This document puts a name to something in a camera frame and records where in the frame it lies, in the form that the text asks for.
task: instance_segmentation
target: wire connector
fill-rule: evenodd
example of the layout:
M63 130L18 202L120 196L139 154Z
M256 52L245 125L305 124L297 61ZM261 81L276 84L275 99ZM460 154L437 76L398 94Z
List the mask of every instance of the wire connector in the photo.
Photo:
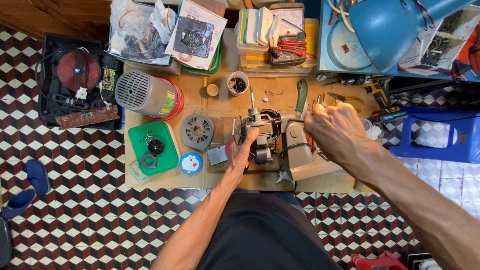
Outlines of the wire connector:
M87 88L80 87L77 93L75 94L76 98L86 99L87 98Z

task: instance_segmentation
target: electrical box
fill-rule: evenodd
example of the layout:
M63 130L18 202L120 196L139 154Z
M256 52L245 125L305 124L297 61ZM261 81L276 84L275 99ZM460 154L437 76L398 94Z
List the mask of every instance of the electrical box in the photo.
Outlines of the electrical box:
M469 5L421 31L398 69L420 75L446 73L480 21L480 7Z

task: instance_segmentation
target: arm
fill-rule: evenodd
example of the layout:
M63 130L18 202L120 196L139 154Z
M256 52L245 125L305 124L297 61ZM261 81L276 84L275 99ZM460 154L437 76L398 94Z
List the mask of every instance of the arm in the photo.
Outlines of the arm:
M199 207L183 222L165 243L151 269L195 269L212 239L220 216L233 190L240 183L248 166L250 146L258 136L258 128L247 135L240 146L230 149L229 165L220 182Z
M479 267L480 221L369 139L351 105L316 105L305 129L330 160L388 200L443 269Z

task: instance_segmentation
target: green plastic container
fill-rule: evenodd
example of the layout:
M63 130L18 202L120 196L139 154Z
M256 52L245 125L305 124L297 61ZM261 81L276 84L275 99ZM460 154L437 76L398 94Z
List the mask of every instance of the green plastic container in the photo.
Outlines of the green plastic container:
M177 23L178 23L178 16L180 14L181 5L182 3L179 4L179 11L177 13ZM220 42L216 47L215 54L213 55L212 65L210 66L210 70L192 68L190 66L186 66L183 64L182 64L182 68L184 68L186 71L190 73L200 74L200 75L212 76L215 73L217 73L218 70L220 69L220 62L222 61L222 40L223 40L223 33L222 33L222 36L220 37Z
M140 161L142 160L142 157L148 153L147 143L142 142L142 140L150 130L152 132L150 132L148 135L152 136L154 139L160 139L164 143L165 149L156 157L156 168L147 169L141 165ZM154 175L156 173L171 170L178 166L180 160L180 151L177 146L177 141L173 135L172 127L169 124L165 123L164 121L154 121L148 124L136 126L128 130L128 136L132 144L135 157L137 158L138 164L140 164L140 170L145 175ZM147 165L150 165L152 160L147 158L145 162Z

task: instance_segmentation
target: doraemon sticker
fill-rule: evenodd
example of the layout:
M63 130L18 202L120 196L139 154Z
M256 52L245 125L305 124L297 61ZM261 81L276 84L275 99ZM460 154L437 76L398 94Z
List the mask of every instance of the doraemon sticker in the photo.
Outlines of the doraemon sticker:
M187 153L180 158L180 168L187 174L195 174L202 167L202 158L195 153Z

